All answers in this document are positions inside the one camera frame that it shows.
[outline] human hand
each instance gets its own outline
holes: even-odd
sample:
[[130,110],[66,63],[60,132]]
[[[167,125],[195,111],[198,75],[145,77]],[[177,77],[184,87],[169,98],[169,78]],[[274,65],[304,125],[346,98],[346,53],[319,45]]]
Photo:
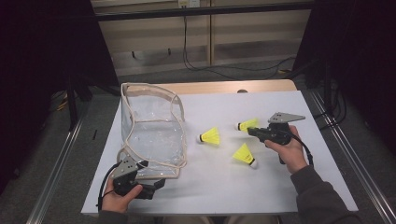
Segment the human hand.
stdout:
[[[297,128],[293,125],[290,125],[289,127],[290,131],[300,138]],[[265,140],[264,143],[267,147],[279,154],[282,161],[286,163],[289,172],[292,174],[308,165],[304,158],[303,146],[294,138],[291,138],[290,142],[285,146],[281,146],[280,144],[274,143],[270,140]]]
[[118,195],[114,192],[113,178],[107,180],[105,196],[103,198],[102,210],[125,213],[128,209],[128,204],[142,191],[143,187],[137,185],[131,191],[129,191],[125,196]]

